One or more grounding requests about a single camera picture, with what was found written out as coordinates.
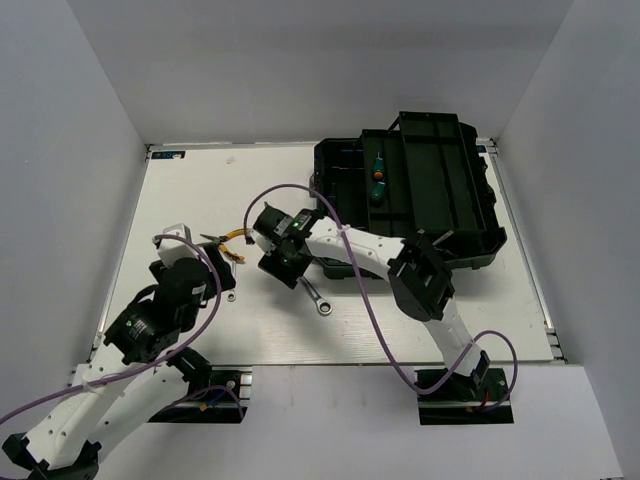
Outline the yellow needle-nose pliers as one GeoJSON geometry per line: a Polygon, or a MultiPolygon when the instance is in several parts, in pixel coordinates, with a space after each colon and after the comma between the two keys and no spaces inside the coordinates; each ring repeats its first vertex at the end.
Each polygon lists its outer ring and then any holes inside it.
{"type": "Polygon", "coordinates": [[[251,238],[251,232],[252,230],[250,228],[239,228],[222,235],[200,233],[199,236],[214,244],[220,245],[238,237],[251,238]]]}

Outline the large ratcheting wrench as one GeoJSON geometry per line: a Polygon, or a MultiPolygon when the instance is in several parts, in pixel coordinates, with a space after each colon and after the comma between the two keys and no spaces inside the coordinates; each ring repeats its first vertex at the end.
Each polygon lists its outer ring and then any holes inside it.
{"type": "Polygon", "coordinates": [[[321,316],[329,316],[333,312],[332,304],[320,295],[318,290],[311,284],[311,282],[304,276],[299,278],[299,283],[302,285],[308,296],[313,301],[316,310],[321,316]]]}

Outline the black toolbox tray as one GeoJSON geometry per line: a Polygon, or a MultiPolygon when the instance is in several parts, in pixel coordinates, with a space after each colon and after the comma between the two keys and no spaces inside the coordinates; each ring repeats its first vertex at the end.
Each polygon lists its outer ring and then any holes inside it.
{"type": "Polygon", "coordinates": [[[407,237],[416,230],[480,235],[489,228],[482,204],[478,133],[455,114],[402,111],[389,129],[359,138],[365,172],[367,230],[407,237]],[[373,163],[385,160],[384,202],[371,205],[373,163]]]}

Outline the black plastic toolbox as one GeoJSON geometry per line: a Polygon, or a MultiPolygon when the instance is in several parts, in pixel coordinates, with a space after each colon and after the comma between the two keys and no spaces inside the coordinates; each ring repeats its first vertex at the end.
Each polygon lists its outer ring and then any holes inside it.
{"type": "Polygon", "coordinates": [[[477,140],[455,114],[402,111],[387,129],[316,144],[309,185],[342,223],[385,237],[422,230],[450,268],[477,270],[507,240],[477,140]]]}

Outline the green orange stubby screwdriver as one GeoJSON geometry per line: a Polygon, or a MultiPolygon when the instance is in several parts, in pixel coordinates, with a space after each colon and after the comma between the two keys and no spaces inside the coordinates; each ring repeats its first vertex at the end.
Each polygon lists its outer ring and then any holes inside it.
{"type": "Polygon", "coordinates": [[[382,182],[385,179],[385,160],[380,152],[377,153],[374,160],[372,176],[376,182],[382,182]]]}

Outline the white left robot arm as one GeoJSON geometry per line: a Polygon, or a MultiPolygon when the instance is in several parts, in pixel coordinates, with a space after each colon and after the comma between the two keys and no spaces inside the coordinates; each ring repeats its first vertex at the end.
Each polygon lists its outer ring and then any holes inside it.
{"type": "Polygon", "coordinates": [[[100,462],[131,432],[175,404],[234,390],[191,344],[212,323],[222,293],[235,287],[230,264],[211,242],[158,242],[155,281],[119,313],[77,384],[44,397],[57,405],[2,444],[30,479],[92,479],[100,462]]]}

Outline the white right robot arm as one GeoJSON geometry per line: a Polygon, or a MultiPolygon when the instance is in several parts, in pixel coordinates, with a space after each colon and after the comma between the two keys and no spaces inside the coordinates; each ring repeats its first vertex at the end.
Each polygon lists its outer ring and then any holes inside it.
{"type": "Polygon", "coordinates": [[[451,271],[424,233],[378,236],[340,225],[317,210],[291,216],[267,205],[251,238],[264,252],[259,268],[289,288],[315,259],[346,263],[387,281],[399,310],[421,322],[440,350],[450,374],[443,386],[458,400],[486,389],[489,357],[462,320],[451,271]]]}

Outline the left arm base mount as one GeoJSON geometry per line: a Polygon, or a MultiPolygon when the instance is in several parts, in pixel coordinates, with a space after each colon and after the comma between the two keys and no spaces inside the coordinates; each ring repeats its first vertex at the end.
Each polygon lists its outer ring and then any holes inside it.
{"type": "Polygon", "coordinates": [[[203,381],[189,386],[186,398],[155,414],[149,423],[231,425],[247,413],[251,367],[213,368],[203,381]]]}

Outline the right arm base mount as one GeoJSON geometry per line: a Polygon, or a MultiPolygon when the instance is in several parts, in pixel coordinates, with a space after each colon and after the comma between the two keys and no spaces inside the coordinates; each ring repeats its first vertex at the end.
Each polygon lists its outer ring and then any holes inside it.
{"type": "Polygon", "coordinates": [[[505,400],[508,380],[501,368],[490,368],[478,390],[450,378],[438,391],[417,399],[421,426],[507,425],[514,423],[511,404],[505,400]]]}

